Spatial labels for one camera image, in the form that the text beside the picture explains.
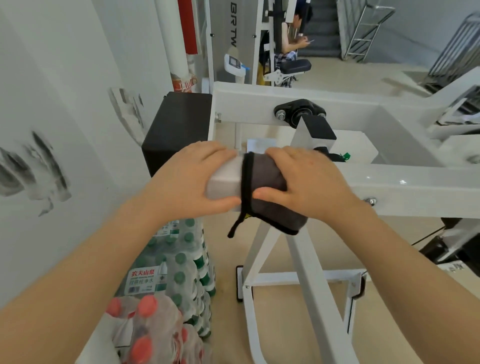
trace exercise machine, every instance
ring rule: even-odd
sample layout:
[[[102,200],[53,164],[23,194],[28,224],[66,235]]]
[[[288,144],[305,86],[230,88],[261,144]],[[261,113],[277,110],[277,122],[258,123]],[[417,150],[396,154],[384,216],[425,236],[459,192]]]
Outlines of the exercise machine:
[[[306,115],[325,118],[333,131],[363,133],[377,149],[378,156],[372,164],[339,162],[337,166],[353,192],[371,204],[379,215],[462,218],[453,230],[443,233],[447,250],[435,261],[446,270],[463,269],[461,261],[444,262],[480,232],[480,169],[442,149],[445,139],[433,138],[429,127],[461,94],[478,84],[480,68],[431,97],[405,100],[219,82],[215,83],[212,95],[169,93],[142,150],[153,175],[183,146],[198,140],[213,140],[220,121],[296,126],[292,144],[312,148],[318,146],[321,138],[313,140],[309,135]],[[324,142],[323,147],[329,151],[331,145]],[[208,197],[240,196],[241,161],[242,156],[238,156],[212,176],[206,188]],[[287,236],[294,272],[259,273],[280,234],[262,222],[246,261],[235,272],[237,299],[245,307],[254,362],[265,363],[265,359],[252,288],[300,284],[323,362],[358,363],[351,334],[355,302],[362,296],[368,275],[364,270],[324,271],[306,227],[298,235]],[[338,280],[348,282],[343,318],[327,284]]]

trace man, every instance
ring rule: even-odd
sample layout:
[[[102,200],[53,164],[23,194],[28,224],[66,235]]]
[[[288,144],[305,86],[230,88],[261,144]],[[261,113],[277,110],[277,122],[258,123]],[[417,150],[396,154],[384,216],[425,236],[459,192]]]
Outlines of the man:
[[[266,153],[287,191],[262,187],[253,198],[328,224],[368,269],[424,363],[479,362],[477,297],[385,224],[323,154],[289,146]],[[97,232],[0,311],[2,363],[74,363],[123,276],[161,226],[241,203],[204,194],[212,174],[236,155],[218,142],[197,142],[176,153]]]
[[[297,59],[297,50],[300,48],[305,48],[310,43],[306,36],[297,38],[296,33],[300,29],[300,26],[303,21],[303,15],[306,14],[305,21],[308,23],[313,16],[312,7],[310,4],[306,3],[305,1],[297,1],[297,6],[295,7],[295,13],[293,16],[293,21],[291,23],[282,23],[282,52],[276,53],[274,62],[275,62],[275,71],[280,68],[280,64],[282,62],[287,61],[294,61]],[[258,68],[258,76],[257,76],[257,84],[264,85],[265,82],[263,81],[263,69],[269,68],[270,66],[270,59],[268,56],[268,52],[264,51],[264,45],[268,43],[269,35],[268,32],[264,34],[262,37],[262,41],[260,42],[260,63],[261,67]],[[293,77],[289,77],[284,80],[279,86],[281,87],[292,87]]]

